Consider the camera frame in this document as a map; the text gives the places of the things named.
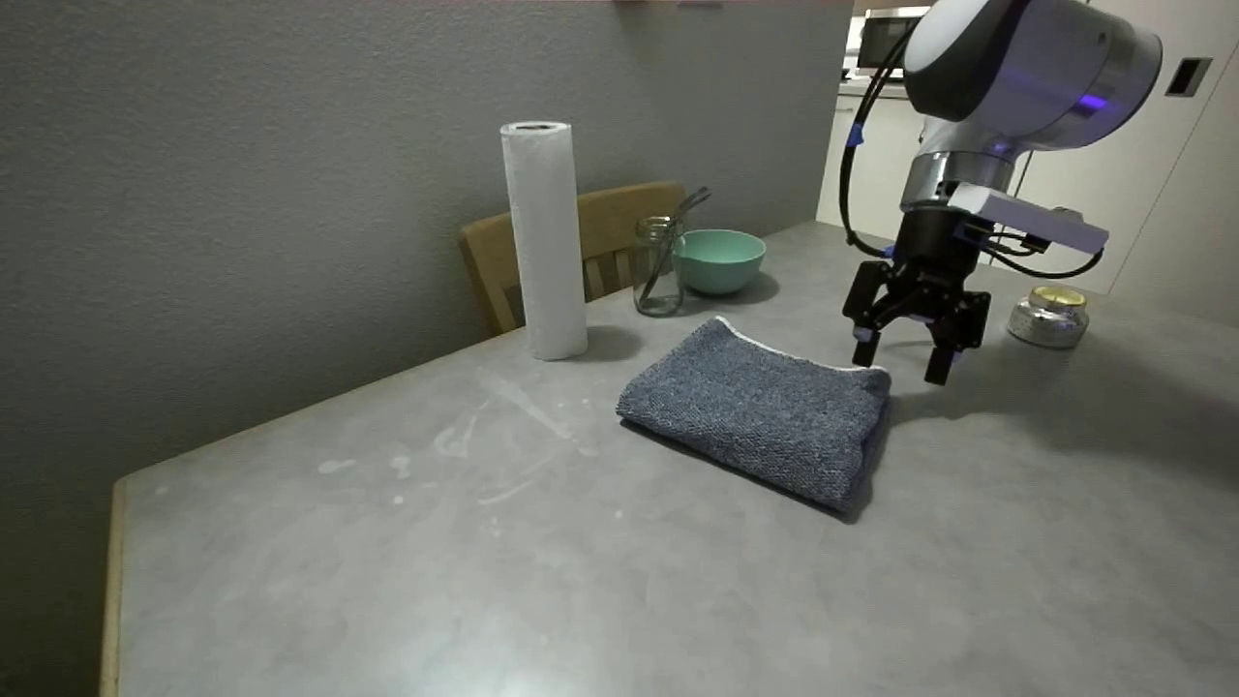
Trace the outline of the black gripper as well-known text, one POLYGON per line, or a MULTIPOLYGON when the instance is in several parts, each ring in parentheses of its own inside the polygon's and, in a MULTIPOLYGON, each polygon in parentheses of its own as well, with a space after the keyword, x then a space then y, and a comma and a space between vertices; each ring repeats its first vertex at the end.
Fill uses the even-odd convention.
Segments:
POLYGON ((983 336, 991 293, 967 289, 967 276, 986 231, 991 223, 972 213, 915 203, 897 223, 896 249, 881 258, 869 258, 843 296, 854 342, 850 362, 871 367, 881 324, 920 318, 938 336, 924 382, 947 382, 959 351, 954 342, 983 336))

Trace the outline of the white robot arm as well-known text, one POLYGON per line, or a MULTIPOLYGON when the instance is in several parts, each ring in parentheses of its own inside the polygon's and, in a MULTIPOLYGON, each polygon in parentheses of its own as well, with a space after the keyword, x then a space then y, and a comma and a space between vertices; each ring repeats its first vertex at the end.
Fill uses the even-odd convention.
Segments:
POLYGON ((896 38, 847 129, 840 179, 862 144, 862 121, 890 74, 924 114, 901 185, 901 223, 890 249, 843 236, 869 251, 843 296, 850 360, 871 362, 896 318, 919 318, 933 351, 928 382, 946 382, 963 348, 983 344, 986 289, 963 278, 980 254, 1036 278, 1029 251, 1085 251, 1076 272, 1102 258, 1107 231, 1071 210, 1010 194, 1027 149, 1088 147, 1118 132, 1150 98, 1161 38, 1085 0, 938 0, 896 38))

